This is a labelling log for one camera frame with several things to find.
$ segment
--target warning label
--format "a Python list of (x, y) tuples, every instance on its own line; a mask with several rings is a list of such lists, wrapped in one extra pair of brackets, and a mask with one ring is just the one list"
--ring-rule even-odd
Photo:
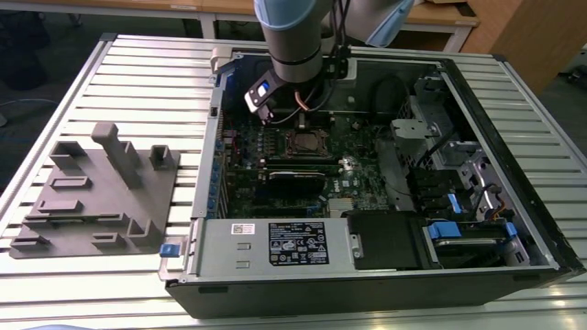
[(274, 266), (327, 265), (324, 222), (270, 223), (268, 262)]

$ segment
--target aluminum extrusion table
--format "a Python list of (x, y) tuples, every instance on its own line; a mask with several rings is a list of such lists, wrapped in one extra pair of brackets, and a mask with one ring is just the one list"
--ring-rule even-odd
[[(160, 257), (91, 256), (15, 260), (8, 256), (52, 170), (56, 141), (84, 147), (94, 123), (111, 121), (138, 149), (167, 144), (182, 152), (168, 236), (186, 235), (199, 173), (216, 46), (263, 43), (119, 35), (99, 42), (30, 155), (0, 198), (0, 329), (63, 324), (95, 329), (579, 329), (587, 324), (587, 275), (529, 289), (481, 307), (291, 318), (195, 320), (167, 294)], [(579, 257), (587, 259), (587, 160), (509, 63), (487, 55), (354, 49), (359, 53), (451, 57), (481, 99)], [(168, 271), (179, 271), (171, 259)]]

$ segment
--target black cable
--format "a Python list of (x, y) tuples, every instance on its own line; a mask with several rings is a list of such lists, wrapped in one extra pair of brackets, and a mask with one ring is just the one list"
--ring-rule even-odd
[(457, 127), (454, 126), (451, 130), (441, 137), (441, 140), (437, 142), (437, 144), (433, 146), (433, 148), (429, 149), (429, 151), (422, 155), (421, 159), (415, 163), (415, 167), (419, 167), (422, 162), (437, 152), (437, 150), (441, 149), (442, 146), (449, 142), (453, 135), (457, 133)]
[(394, 188), (394, 185), (390, 183), (390, 181), (387, 181), (387, 177), (382, 176), (383, 181), (387, 183), (387, 186), (390, 187), (390, 189), (392, 189), (398, 194), (403, 194), (406, 196), (414, 197), (414, 195), (409, 194), (407, 192), (402, 192), (398, 189)]
[(374, 81), (374, 83), (368, 88), (368, 96), (367, 96), (367, 99), (370, 101), (368, 110), (372, 115), (375, 115), (375, 113), (378, 112), (376, 101), (378, 101), (378, 93), (380, 91), (380, 85), (388, 80), (395, 80), (402, 84), (403, 90), (406, 91), (406, 98), (410, 97), (410, 88), (406, 85), (405, 80), (398, 76), (398, 74), (395, 74), (395, 72), (390, 72), (388, 74), (383, 75), (379, 79)]
[(478, 209), (479, 209), (479, 205), (481, 205), (481, 201), (483, 200), (483, 195), (486, 194), (487, 189), (490, 189), (493, 186), (497, 186), (493, 182), (487, 183), (487, 185), (483, 186), (481, 192), (479, 192), (479, 196), (477, 197), (475, 203), (474, 203), (474, 207), (471, 209), (471, 215), (469, 216), (469, 220), (474, 221), (475, 217), (478, 215)]

